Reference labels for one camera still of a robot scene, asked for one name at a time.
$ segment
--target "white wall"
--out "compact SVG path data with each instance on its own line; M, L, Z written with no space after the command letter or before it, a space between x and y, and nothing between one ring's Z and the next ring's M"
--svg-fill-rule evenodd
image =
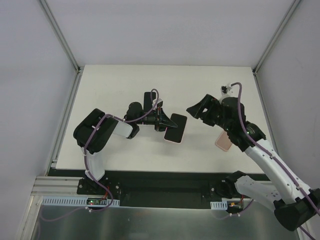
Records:
M258 73L280 155L320 188L320 1L302 1ZM320 217L311 222L320 238Z
M75 71L36 0L0 3L0 239L46 168Z
M251 66L293 0L47 0L85 64Z

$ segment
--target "metal sheet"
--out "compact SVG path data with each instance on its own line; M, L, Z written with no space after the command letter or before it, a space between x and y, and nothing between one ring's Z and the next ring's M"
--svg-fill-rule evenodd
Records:
M74 207L46 206L43 216L57 218ZM39 240L295 240L267 208L254 203L240 217L225 211L159 208L110 208L101 213L81 209L54 222L40 222ZM37 239L37 230L33 239Z

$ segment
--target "smartphone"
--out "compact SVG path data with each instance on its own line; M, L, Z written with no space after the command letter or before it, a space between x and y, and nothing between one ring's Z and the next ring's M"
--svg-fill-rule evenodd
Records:
M215 145L221 150L228 152L228 150L232 146L232 142L230 141L228 134L226 131L223 131L218 139L215 141Z
M152 99L151 99L151 92L146 91L144 93L144 98L143 98L143 111L146 113L153 107L153 100L156 99L156 93L153 91L152 92Z
M167 128L165 130L164 139L170 142L174 142L180 144L182 142L182 137L184 135L187 117L173 113L170 117L172 121L174 121L178 127L176 128Z

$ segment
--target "white panel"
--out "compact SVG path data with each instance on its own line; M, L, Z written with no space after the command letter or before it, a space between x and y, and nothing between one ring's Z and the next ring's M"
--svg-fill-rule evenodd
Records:
M188 117L181 144L164 140L164 132L154 126L140 126L129 140L112 135L98 154L104 169L155 172L222 172L237 170L261 173L258 165L236 146L225 152L215 146L222 133L186 111L206 94L219 98L220 87L227 83L243 84L242 103L249 121L257 124L270 138L254 76L250 67L156 66L156 65L86 65L75 97L63 139L57 169L85 169L81 148L73 137L77 125L95 108L122 118L132 102L144 101L144 92L159 91L163 110ZM238 86L232 90L237 96Z
M257 64L293 0L48 0L80 65Z
M36 0L0 3L0 239L15 239L75 72Z
M279 154L320 188L320 1L305 0L258 73ZM312 221L320 238L320 217Z

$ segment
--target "metal frame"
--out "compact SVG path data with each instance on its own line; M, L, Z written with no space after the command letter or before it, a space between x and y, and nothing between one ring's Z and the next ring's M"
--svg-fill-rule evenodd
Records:
M258 90L258 95L259 95L260 102L261 102L262 109L263 109L263 113L264 113L264 116L265 116L266 125L267 125L268 130L269 130L269 133L270 133L270 138L271 138L272 146L273 146L274 150L275 150L277 153L279 153L279 152L278 152L278 148L277 148L277 143L276 143L276 140L275 140L275 136L274 136L274 132L272 131L272 128L271 128L270 118L269 118L269 114L268 114L267 107L266 107L266 102L265 102L265 100L264 100L263 93L262 93L261 88L260 88L260 86L259 86L259 81L258 81L257 75L256 75L256 74L253 74L253 77L254 77L256 89Z
M71 64L73 65L74 69L79 72L80 66L77 63L77 60L74 56L74 54L72 53L66 39L65 36L63 35L56 19L55 16L53 15L47 0L38 0L45 16L47 17L48 22L50 23L52 30L54 31L54 34L56 35L56 38L58 39L59 43L61 44L61 47L63 48L65 54L67 55L67 57L69 58Z
M275 30L273 36L271 37L269 43L267 44L265 50L263 51L262 56L260 57L258 63L256 64L255 68L253 69L253 73L254 75L257 75L257 73L259 72L259 70L261 69L262 65L264 64L267 56L270 54L270 52L274 49L277 40L279 39L280 35L282 34L282 32L284 31L284 29L286 28L286 26L288 25L290 19L292 18L292 16L294 15L294 13L296 12L298 6L300 5L300 3L303 0L294 0L291 4L291 6L289 7L289 9L287 10L287 12L285 13L282 21L280 22L279 26L277 27L277 29Z
M80 84L83 67L80 67L77 63L77 60L72 53L48 3L46 0L38 0L44 14L47 17L48 22L50 23L52 30L54 31L58 41L61 44L61 47L65 51L68 59L70 60L71 64L73 65L74 69L77 72L76 78L73 81L72 88L69 93L68 101L66 103L66 106L64 108L63 117L60 122L57 136L55 138L54 145L50 151L50 157L48 159L48 168L47 168L47 174L50 170L50 168L54 168L55 164L57 163L57 158L60 152L60 148L62 145L63 137L68 125L69 117L71 114L72 106L75 101L75 97L77 94L77 90ZM289 7L288 11L286 12L285 16L283 17L281 23L279 24L278 28L276 29L275 33L273 34L272 38L270 39L268 45L266 46L266 49L264 50L262 56L260 57L258 63L256 64L256 67L253 69L253 75L256 83L256 87L258 89L259 97L262 103L262 108L264 111L264 114L266 116L268 129L271 134L271 140L273 143L273 146L275 150L277 150L276 142L274 139L274 135L270 126L270 121L268 117L268 111L266 109L265 101L261 92L261 89L259 87L259 81L257 79L257 73L261 69L262 65L265 62L265 59L270 54L270 52L273 50L274 46L277 43L277 40L279 39L280 35L288 25L288 22L292 18L294 12L297 10L299 4L302 2L302 0L294 0ZM32 238L33 231L36 227L36 220L37 216L40 210L40 205L43 200L43 196L72 196L77 197L77 187L78 183L81 177L52 177L52 176L39 176L36 178L29 201L27 205L27 209L25 211L22 224L19 228L19 231L17 233L17 239L19 240L28 240ZM96 195L86 195L87 197L97 197ZM306 223L303 226L307 231L311 231L309 224ZM306 240L308 237L301 231L297 230L299 237L301 240Z
M68 125L68 121L71 115L71 110L72 107L74 105L75 99L76 99L76 95L77 95L77 91L78 91L78 87L80 84L80 80L82 77L82 73L83 73L84 68L81 67L79 69L79 72L77 73L77 75L75 76L75 79L73 81L72 87L70 89L69 92L69 96L68 96L68 100L65 104L64 107L64 111L63 111L63 115L62 115L62 120L59 124L58 127L58 132L57 135L55 137L55 141L54 144L52 146L52 149L50 151L49 154L49 159L47 161L47 168L46 168L46 175L48 174L49 170L51 167L55 167L57 164L57 159L58 159L58 155L61 149L61 145L64 139L64 135L66 133L66 129L67 129L67 125Z

